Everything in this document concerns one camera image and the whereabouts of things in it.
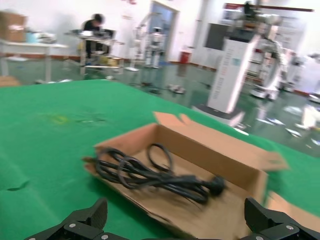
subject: robotic equipment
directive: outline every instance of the robotic equipment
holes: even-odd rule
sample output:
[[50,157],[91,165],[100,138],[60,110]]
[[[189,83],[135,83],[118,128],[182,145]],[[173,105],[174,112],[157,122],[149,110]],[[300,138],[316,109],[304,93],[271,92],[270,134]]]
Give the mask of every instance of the robotic equipment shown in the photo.
[[[308,57],[314,59],[316,63],[320,64],[320,53],[313,53],[308,55]],[[318,80],[318,83],[315,86],[314,92],[309,93],[308,99],[311,102],[320,104],[320,80]]]
[[236,126],[245,113],[236,108],[236,103],[254,49],[261,38],[267,39],[274,50],[280,46],[274,42],[277,25],[281,17],[262,14],[260,1],[256,5],[246,2],[244,12],[234,12],[234,24],[225,39],[224,56],[212,83],[207,104],[193,106],[193,109],[206,114],[229,126]]
[[144,29],[147,26],[147,22],[153,17],[153,16],[159,16],[161,13],[156,12],[150,12],[147,16],[144,17],[144,19],[140,22],[140,24],[133,30],[133,37],[132,37],[132,44],[130,48],[130,66],[126,67],[126,70],[137,72],[138,69],[135,68],[136,61],[139,59],[142,59],[143,51],[142,51],[142,45],[143,40],[145,39],[147,32]]
[[147,68],[159,68],[159,59],[164,51],[165,38],[161,27],[153,28],[153,32],[148,36],[145,49],[145,66]]
[[302,70],[305,66],[306,58],[301,56],[293,56],[290,61],[290,68],[287,76],[287,83],[284,84],[284,90],[293,92],[295,87],[300,83]]
[[[107,200],[101,198],[92,207],[73,211],[60,224],[24,240],[127,240],[104,232],[107,211]],[[252,234],[241,240],[320,240],[319,232],[300,225],[283,212],[262,207],[251,197],[244,202],[244,218]]]
[[287,66],[292,51],[282,48],[280,42],[266,39],[267,44],[263,47],[263,62],[260,71],[262,85],[255,85],[251,94],[257,98],[275,100],[279,89],[287,83]]

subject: cardboard carton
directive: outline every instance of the cardboard carton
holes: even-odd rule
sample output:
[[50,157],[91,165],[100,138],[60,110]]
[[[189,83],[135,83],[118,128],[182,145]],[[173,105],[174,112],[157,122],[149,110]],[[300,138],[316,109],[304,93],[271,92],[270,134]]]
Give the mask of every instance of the cardboard carton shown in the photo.
[[320,218],[290,204],[278,194],[271,192],[266,207],[271,210],[284,212],[302,226],[320,233]]
[[[244,201],[248,196],[261,202],[267,174],[262,170],[287,168],[280,155],[250,145],[182,115],[181,120],[168,113],[156,112],[159,124],[152,123],[95,146],[97,153],[106,147],[119,149],[148,167],[146,148],[152,143],[164,145],[172,154],[176,175],[196,175],[210,180],[222,176],[227,188],[206,205],[196,204],[164,189],[153,187],[129,190],[99,177],[93,162],[85,168],[113,187],[150,217],[182,237],[233,240],[246,236]],[[167,165],[158,149],[151,152],[157,164]],[[113,162],[108,155],[101,160]]]
[[27,17],[23,15],[0,11],[0,39],[9,42],[25,42],[26,21]]
[[20,82],[13,76],[0,76],[0,87],[14,87],[20,85]]

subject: black hair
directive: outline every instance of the black hair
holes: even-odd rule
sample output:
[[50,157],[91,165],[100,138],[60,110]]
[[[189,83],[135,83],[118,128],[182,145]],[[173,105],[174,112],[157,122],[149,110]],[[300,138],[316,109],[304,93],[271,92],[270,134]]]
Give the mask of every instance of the black hair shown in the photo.
[[103,24],[104,23],[104,16],[102,14],[95,14],[93,15],[93,20],[96,20],[98,23]]

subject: green tablecloth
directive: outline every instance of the green tablecloth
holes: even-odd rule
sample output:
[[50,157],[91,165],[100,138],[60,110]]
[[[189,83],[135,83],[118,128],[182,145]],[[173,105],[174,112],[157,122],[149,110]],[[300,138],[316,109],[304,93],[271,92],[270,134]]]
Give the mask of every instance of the green tablecloth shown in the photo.
[[81,158],[93,145],[155,122],[153,111],[191,119],[269,151],[289,170],[270,173],[268,190],[320,216],[320,159],[236,132],[186,107],[103,80],[0,89],[0,239],[19,240],[108,198],[105,231],[138,240],[171,234],[93,179]]

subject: black power cord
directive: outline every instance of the black power cord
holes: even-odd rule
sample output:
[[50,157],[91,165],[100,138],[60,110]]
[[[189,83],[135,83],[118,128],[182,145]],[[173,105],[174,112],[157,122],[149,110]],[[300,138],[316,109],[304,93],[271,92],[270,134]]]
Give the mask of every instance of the black power cord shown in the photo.
[[[153,161],[151,157],[153,147],[163,151],[168,160],[168,167],[160,166]],[[118,164],[100,160],[100,156],[104,154],[115,159]],[[199,204],[206,204],[209,196],[219,196],[226,188],[225,180],[221,176],[215,176],[211,181],[199,180],[195,175],[176,176],[170,152],[159,143],[151,144],[146,150],[146,155],[157,171],[112,147],[100,152],[95,159],[95,169],[103,179],[122,184],[127,189],[137,190],[150,186],[163,188]]]

